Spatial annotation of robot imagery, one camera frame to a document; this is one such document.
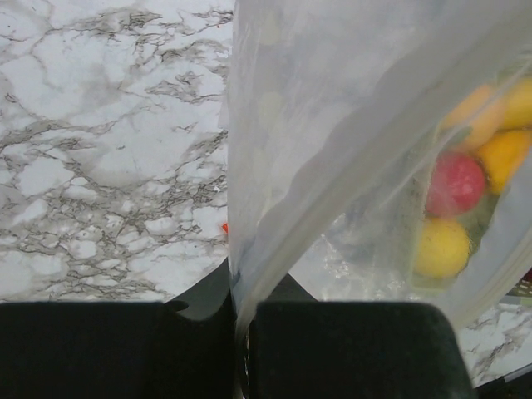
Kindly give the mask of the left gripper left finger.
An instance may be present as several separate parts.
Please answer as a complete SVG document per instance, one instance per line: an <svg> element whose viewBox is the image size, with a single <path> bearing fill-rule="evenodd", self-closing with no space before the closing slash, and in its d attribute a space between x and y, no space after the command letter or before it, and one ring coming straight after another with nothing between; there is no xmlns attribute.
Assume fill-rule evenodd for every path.
<svg viewBox="0 0 532 399"><path fill-rule="evenodd" d="M229 398L233 322L227 264L165 303L4 303L1 395Z"/></svg>

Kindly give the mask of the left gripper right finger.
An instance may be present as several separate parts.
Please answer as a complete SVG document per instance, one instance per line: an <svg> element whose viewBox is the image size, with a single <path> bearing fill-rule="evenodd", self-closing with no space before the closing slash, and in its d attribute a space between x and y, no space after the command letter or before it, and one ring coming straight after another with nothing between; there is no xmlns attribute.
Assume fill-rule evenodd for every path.
<svg viewBox="0 0 532 399"><path fill-rule="evenodd" d="M249 398L475 398L446 316L424 303L319 302L286 276L249 329Z"/></svg>

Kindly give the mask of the clear zip top bag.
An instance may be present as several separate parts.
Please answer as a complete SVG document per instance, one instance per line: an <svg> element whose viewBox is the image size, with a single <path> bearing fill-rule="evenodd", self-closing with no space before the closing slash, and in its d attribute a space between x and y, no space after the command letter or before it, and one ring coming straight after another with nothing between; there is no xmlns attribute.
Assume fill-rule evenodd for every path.
<svg viewBox="0 0 532 399"><path fill-rule="evenodd" d="M462 328L531 265L531 164L463 273L411 272L436 128L496 73L531 65L528 1L238 1L227 92L236 328L291 274L312 296L418 300Z"/></svg>

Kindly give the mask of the yellow toy mango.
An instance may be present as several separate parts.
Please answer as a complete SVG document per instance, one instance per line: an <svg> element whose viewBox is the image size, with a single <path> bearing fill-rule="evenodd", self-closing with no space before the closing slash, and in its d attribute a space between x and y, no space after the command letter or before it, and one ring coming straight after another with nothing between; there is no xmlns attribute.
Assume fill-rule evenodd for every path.
<svg viewBox="0 0 532 399"><path fill-rule="evenodd" d="M532 81L530 77L521 79L505 95L505 115L501 130L524 129L531 127Z"/></svg>

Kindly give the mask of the pale green plastic basket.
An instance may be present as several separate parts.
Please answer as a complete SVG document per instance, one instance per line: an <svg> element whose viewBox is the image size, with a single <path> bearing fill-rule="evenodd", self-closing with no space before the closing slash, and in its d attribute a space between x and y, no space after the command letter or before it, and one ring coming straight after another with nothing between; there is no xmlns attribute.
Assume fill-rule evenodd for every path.
<svg viewBox="0 0 532 399"><path fill-rule="evenodd" d="M494 78L492 78L489 81L481 84L480 86L482 86L484 84L490 84L490 85L496 86L497 89L496 89L496 93L495 93L494 99L499 97L499 96L503 96L504 100L505 100L506 93L513 86L515 86L521 79L523 79L525 77L530 77L531 78L531 65L530 65L530 63L521 62L520 64L518 64L516 66L509 66L509 67L505 68L503 71L500 71L500 72L496 73ZM444 154L446 152L456 152L456 151L450 150L447 145L448 145L449 141L453 138L453 136L456 134L456 132L458 130L460 130L460 129L461 129L461 127L457 126L453 130L449 130L446 133L442 133L441 132L441 122L438 124L438 126L436 128L436 139L442 145L442 148L441 148L441 151L439 152L439 154L436 156L436 160L438 159L438 157L440 155L442 155L442 154ZM524 128L524 129L512 129L512 130L527 130L527 131L531 131L531 127L530 128ZM500 133L500 132L503 132L503 131L512 131L512 130L501 130L499 128L494 133L494 135L496 133ZM482 167L482 164L475 157L475 151L478 150L479 148L480 147L478 147L477 149L475 149L475 150L473 150L471 152L466 152L466 153L456 152L456 153L469 155L470 157L472 157L479 164L479 166L484 171L484 169ZM484 194L481 197L479 203L477 204L477 206L475 208L473 208L472 210L470 210L468 212L465 212L464 214L460 214L460 215L457 215L457 216L437 217L437 216L431 215L428 212L426 212L426 208L425 208L427 192L429 190L429 184L430 184L430 181L431 181L431 174L432 174L432 171L433 171L433 169L435 167L436 160L433 163L433 165L431 165L431 167L430 167L430 175L428 177L427 185L426 185L426 188L425 188L424 193L423 193L423 199L424 199L423 224L424 224L424 221L426 219L454 219L458 223L460 223L466 229L466 231L467 231L467 233L469 235L469 238L470 238L471 250L470 250L470 257L468 259L468 263L469 263L471 256L479 248L480 241L482 240L482 237L485 235L485 232L486 232L486 230L489 227L489 224L490 224L490 222L491 222L491 220L493 218L493 213L495 212L495 207L497 205L497 202L499 201L501 195L503 194L503 191L507 188L507 186L509 185L511 180L515 177L515 174L518 172L518 170L516 171L514 176L511 178L511 180L508 182L508 184L506 185L506 187L504 188L504 190L502 191L502 193L500 195L495 195L495 194L490 192L490 187L489 187L489 184L488 184L487 176L486 176L486 173L484 171L484 176L485 176L485 181L486 181L485 191L484 191ZM524 163L525 163L525 161L522 163L522 165L520 166L519 169L521 169L523 167ZM427 293L429 295L436 295L438 293L441 293L441 292L447 290L455 282L455 280L458 278L458 276L466 270L466 267L467 267L467 265L466 265L454 278L438 279L438 278L424 277L424 276L416 273L415 270L414 270L414 265L413 265L413 270L411 272L411 285L417 292L419 292L419 293Z"/></svg>

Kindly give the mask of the yellow toy bell pepper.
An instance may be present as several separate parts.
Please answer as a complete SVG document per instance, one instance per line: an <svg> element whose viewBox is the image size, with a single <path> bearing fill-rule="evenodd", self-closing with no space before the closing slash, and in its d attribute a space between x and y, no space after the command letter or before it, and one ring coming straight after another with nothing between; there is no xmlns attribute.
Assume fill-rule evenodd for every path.
<svg viewBox="0 0 532 399"><path fill-rule="evenodd" d="M496 133L475 151L486 173L490 192L500 195L525 161L531 147L531 131L512 130Z"/></svg>

